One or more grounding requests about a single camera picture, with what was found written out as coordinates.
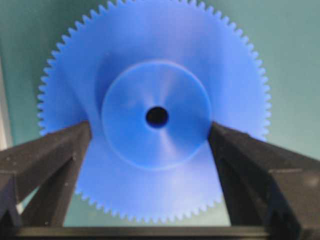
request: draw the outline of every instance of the gear tooth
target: gear tooth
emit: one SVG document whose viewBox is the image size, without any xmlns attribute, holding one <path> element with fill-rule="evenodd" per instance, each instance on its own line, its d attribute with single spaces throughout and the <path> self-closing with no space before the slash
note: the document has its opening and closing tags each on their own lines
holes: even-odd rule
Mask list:
<svg viewBox="0 0 320 240">
<path fill-rule="evenodd" d="M 91 21 L 91 18 L 88 17 L 87 15 L 82 15 L 82 20 L 83 20 L 83 23 L 86 24 Z"/>
<path fill-rule="evenodd" d="M 78 188 L 78 186 L 74 189 L 74 193 L 76 194 L 76 195 L 81 195 L 82 194 L 82 191 L 81 191 L 81 189 L 79 189 Z"/>
<path fill-rule="evenodd" d="M 270 94 L 266 94 L 265 96 L 264 96 L 264 100 L 265 101 L 269 101 L 271 99 L 271 95 Z"/>
<path fill-rule="evenodd" d="M 239 28 L 235 31 L 235 34 L 240 38 L 242 34 L 244 34 L 244 31 L 242 31 L 242 29 Z"/>
<path fill-rule="evenodd" d="M 221 17 L 222 17 L 222 12 L 218 10 L 218 11 L 215 12 L 214 16 L 215 16 L 216 18 L 218 18 L 218 19 L 221 19 Z"/>
<path fill-rule="evenodd" d="M 201 9 L 201 10 L 205 10 L 205 9 L 206 9 L 206 4 L 205 4 L 203 1 L 201 1 L 201 2 L 199 3 L 198 8 Z"/>
<path fill-rule="evenodd" d="M 199 209 L 195 208 L 194 210 L 191 211 L 194 215 L 199 215 Z"/>
<path fill-rule="evenodd" d="M 84 27 L 84 25 L 79 21 L 75 21 L 74 24 L 75 24 L 75 27 L 76 27 L 77 30 L 80 30 L 81 28 Z"/>
<path fill-rule="evenodd" d="M 67 35 L 62 35 L 61 38 L 65 44 L 67 44 L 70 41 L 70 37 L 68 37 Z"/>
<path fill-rule="evenodd" d="M 38 104 L 36 105 L 36 107 L 37 107 L 39 110 L 43 110 L 43 109 L 44 109 L 44 103 L 43 103 L 43 102 L 38 103 Z"/>
<path fill-rule="evenodd" d="M 266 93 L 270 91 L 270 86 L 269 85 L 263 85 L 263 91 Z"/>
<path fill-rule="evenodd" d="M 270 111 L 265 111 L 265 117 L 268 119 L 271 117 L 271 112 Z"/>
<path fill-rule="evenodd" d="M 132 222 L 133 219 L 134 219 L 134 216 L 132 216 L 132 215 L 127 215 L 127 218 L 128 218 L 128 221 L 129 221 L 129 222 Z"/>
<path fill-rule="evenodd" d="M 253 49 L 255 48 L 255 46 L 254 46 L 252 43 L 249 43 L 249 44 L 247 45 L 247 48 L 249 49 L 250 52 L 252 52 Z"/>
<path fill-rule="evenodd" d="M 258 72 L 259 72 L 260 76 L 263 76 L 266 74 L 266 69 L 264 67 L 260 67 Z"/>
<path fill-rule="evenodd" d="M 270 126 L 270 124 L 271 124 L 271 123 L 270 123 L 269 120 L 267 120 L 267 119 L 264 120 L 264 126 L 265 126 L 265 127 Z"/>
<path fill-rule="evenodd" d="M 257 51 L 253 51 L 251 53 L 251 56 L 252 56 L 253 59 L 257 59 L 259 57 L 259 53 Z"/>
<path fill-rule="evenodd" d="M 206 9 L 206 11 L 207 11 L 207 13 L 210 13 L 210 14 L 213 14 L 214 13 L 214 7 L 213 6 L 209 6 L 207 9 Z"/>
<path fill-rule="evenodd" d="M 45 67 L 44 69 L 43 69 L 43 71 L 47 74 L 47 75 L 49 75 L 51 72 L 52 72 L 52 69 L 51 69 L 51 67 Z"/>
<path fill-rule="evenodd" d="M 46 129 L 41 129 L 40 130 L 40 135 L 41 136 L 44 136 L 44 135 L 46 135 L 48 133 L 48 131 L 46 130 Z"/>
<path fill-rule="evenodd" d="M 101 14 L 103 14 L 103 13 L 106 13 L 107 10 L 106 10 L 106 8 L 105 8 L 104 6 L 102 6 L 101 4 L 99 4 L 99 6 L 98 6 L 98 12 L 99 12 L 99 14 L 101 15 Z"/>
<path fill-rule="evenodd" d="M 51 51 L 51 55 L 52 55 L 52 57 L 54 57 L 55 59 L 57 59 L 57 57 L 58 57 L 59 54 L 60 54 L 60 52 L 58 52 L 58 51 L 55 51 L 55 50 Z"/>
<path fill-rule="evenodd" d="M 123 0 L 116 0 L 116 4 L 118 6 L 124 6 L 125 5 L 125 2 Z"/>
<path fill-rule="evenodd" d="M 265 103 L 265 109 L 270 109 L 272 107 L 272 104 L 270 102 Z"/>
<path fill-rule="evenodd" d="M 263 83 L 263 84 L 265 84 L 266 82 L 268 82 L 268 78 L 266 77 L 266 76 L 263 76 L 263 77 L 261 77 L 261 82 Z"/>
<path fill-rule="evenodd" d="M 87 195 L 85 195 L 84 193 L 82 193 L 81 199 L 86 202 L 89 200 L 89 197 Z"/>
<path fill-rule="evenodd" d="M 262 60 L 261 59 L 255 60 L 255 64 L 259 68 L 262 65 Z"/>
<path fill-rule="evenodd" d="M 40 101 L 43 101 L 45 99 L 45 95 L 44 94 L 38 94 L 37 98 L 40 100 Z"/>
<path fill-rule="evenodd" d="M 112 1 L 107 0 L 106 7 L 108 10 L 110 10 L 110 9 L 114 9 L 116 7 L 116 5 Z"/>
<path fill-rule="evenodd" d="M 215 202 L 214 201 L 209 201 L 207 204 L 208 204 L 208 206 L 210 208 L 213 208 L 215 206 Z"/>
<path fill-rule="evenodd" d="M 37 114 L 36 114 L 36 116 L 39 118 L 39 119 L 44 119 L 44 112 L 43 111 L 41 111 L 41 112 L 38 112 Z"/>
<path fill-rule="evenodd" d="M 237 24 L 236 24 L 235 22 L 231 22 L 231 23 L 229 24 L 229 28 L 231 28 L 232 31 L 235 31 L 236 28 L 237 28 Z"/>
<path fill-rule="evenodd" d="M 187 211 L 187 212 L 184 214 L 184 216 L 185 216 L 187 219 L 191 218 L 191 212 L 190 212 L 190 211 Z"/>
<path fill-rule="evenodd" d="M 49 64 L 49 66 L 51 66 L 51 67 L 53 67 L 54 65 L 55 65 L 55 63 L 56 63 L 56 61 L 54 60 L 54 59 L 52 59 L 52 58 L 48 58 L 47 60 L 46 60 L 46 62 Z"/>
<path fill-rule="evenodd" d="M 42 84 L 42 85 L 39 85 L 38 89 L 44 93 L 47 89 L 47 86 Z"/>
<path fill-rule="evenodd" d="M 110 214 L 111 215 L 111 210 L 110 210 L 110 208 L 108 208 L 108 207 L 103 207 L 103 212 L 105 213 L 105 214 Z"/>
<path fill-rule="evenodd" d="M 89 197 L 88 203 L 89 203 L 89 206 L 92 206 L 95 204 L 95 200 Z"/>
<path fill-rule="evenodd" d="M 62 50 L 64 49 L 65 45 L 64 45 L 63 43 L 61 43 L 61 42 L 58 42 L 58 43 L 56 44 L 56 47 L 57 47 L 60 51 L 62 51 Z"/>
<path fill-rule="evenodd" d="M 38 121 L 38 126 L 44 128 L 46 125 L 44 121 Z"/>
<path fill-rule="evenodd" d="M 110 211 L 111 211 L 112 217 L 116 217 L 116 216 L 117 216 L 117 214 L 118 214 L 118 211 L 117 211 L 117 210 L 111 209 Z"/>
<path fill-rule="evenodd" d="M 175 221 L 175 215 L 171 214 L 171 215 L 168 217 L 168 220 L 173 223 L 173 222 Z"/>
<path fill-rule="evenodd" d="M 267 128 L 262 129 L 262 135 L 267 135 L 269 133 L 269 130 Z"/>
<path fill-rule="evenodd" d="M 178 213 L 178 214 L 176 215 L 176 218 L 177 218 L 179 221 L 181 221 L 181 220 L 184 219 L 184 214 L 180 212 L 180 213 Z"/>
<path fill-rule="evenodd" d="M 40 77 L 40 79 L 41 79 L 41 81 L 42 81 L 43 83 L 45 83 L 45 84 L 47 84 L 47 83 L 48 83 L 48 80 L 49 80 L 49 78 L 48 78 L 47 76 L 42 76 L 42 77 Z"/>
<path fill-rule="evenodd" d="M 101 209 L 103 208 L 103 205 L 102 205 L 101 203 L 98 203 L 98 202 L 97 202 L 95 208 L 96 208 L 97 210 L 101 210 Z"/>
<path fill-rule="evenodd" d="M 246 45 L 249 42 L 249 37 L 248 36 L 243 36 L 241 38 L 242 42 Z"/>
<path fill-rule="evenodd" d="M 167 218 L 165 216 L 162 216 L 159 218 L 161 223 L 165 224 L 167 222 Z"/>
<path fill-rule="evenodd" d="M 121 212 L 121 213 L 119 213 L 119 217 L 120 217 L 120 219 L 125 219 L 126 218 L 126 213 L 125 212 Z"/>
<path fill-rule="evenodd" d="M 196 6 L 197 6 L 197 1 L 196 1 L 196 0 L 191 0 L 191 1 L 189 2 L 189 4 L 190 4 L 191 6 L 196 7 Z"/>
<path fill-rule="evenodd" d="M 98 16 L 98 13 L 95 10 L 91 9 L 90 10 L 90 16 L 91 16 L 92 19 L 96 18 Z"/>
<path fill-rule="evenodd" d="M 222 22 L 224 22 L 226 25 L 228 25 L 228 24 L 229 24 L 229 21 L 230 21 L 230 19 L 229 19 L 228 16 L 224 16 L 221 20 L 222 20 Z"/>
<path fill-rule="evenodd" d="M 135 220 L 138 222 L 138 223 L 141 223 L 143 221 L 143 218 L 141 216 L 135 216 Z"/>
<path fill-rule="evenodd" d="M 69 27 L 68 28 L 68 32 L 69 32 L 70 36 L 72 36 L 72 35 L 74 35 L 76 33 L 76 30 L 74 28 L 72 28 L 72 27 Z"/>
</svg>

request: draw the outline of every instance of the teal background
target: teal background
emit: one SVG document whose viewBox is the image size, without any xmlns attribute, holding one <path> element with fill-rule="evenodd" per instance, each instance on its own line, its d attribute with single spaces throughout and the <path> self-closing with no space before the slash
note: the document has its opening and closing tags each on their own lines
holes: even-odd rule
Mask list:
<svg viewBox="0 0 320 240">
<path fill-rule="evenodd" d="M 319 0 L 206 0 L 243 29 L 269 78 L 269 142 L 320 159 Z M 106 0 L 0 0 L 0 56 L 14 144 L 39 137 L 43 68 L 68 27 Z M 223 201 L 172 225 L 227 225 Z M 70 226 L 137 225 L 73 196 Z"/>
</svg>

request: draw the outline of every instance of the axle hole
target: axle hole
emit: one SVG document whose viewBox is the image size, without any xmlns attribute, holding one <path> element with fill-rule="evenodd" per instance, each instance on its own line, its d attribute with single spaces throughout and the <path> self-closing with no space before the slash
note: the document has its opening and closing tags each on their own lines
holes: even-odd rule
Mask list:
<svg viewBox="0 0 320 240">
<path fill-rule="evenodd" d="M 159 129 L 168 122 L 168 112 L 160 106 L 151 108 L 145 116 L 146 122 L 153 128 Z"/>
</svg>

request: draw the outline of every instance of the gear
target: gear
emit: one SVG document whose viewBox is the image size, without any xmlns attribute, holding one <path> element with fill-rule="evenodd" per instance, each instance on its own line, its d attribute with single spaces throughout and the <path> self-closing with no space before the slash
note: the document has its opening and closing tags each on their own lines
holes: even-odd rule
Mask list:
<svg viewBox="0 0 320 240">
<path fill-rule="evenodd" d="M 211 121 L 264 140 L 265 70 L 219 11 L 186 0 L 108 2 L 62 36 L 44 71 L 45 135 L 89 120 L 76 192 L 148 222 L 197 214 L 222 198 Z"/>
</svg>

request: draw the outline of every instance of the spur gear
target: spur gear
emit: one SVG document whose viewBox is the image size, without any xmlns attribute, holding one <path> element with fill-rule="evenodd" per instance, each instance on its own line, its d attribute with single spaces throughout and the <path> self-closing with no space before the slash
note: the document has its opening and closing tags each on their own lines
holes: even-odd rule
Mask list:
<svg viewBox="0 0 320 240">
<path fill-rule="evenodd" d="M 76 192 L 129 219 L 174 220 L 222 198 L 211 121 L 264 140 L 265 70 L 219 11 L 186 0 L 99 6 L 53 51 L 41 134 L 88 120 Z"/>
</svg>

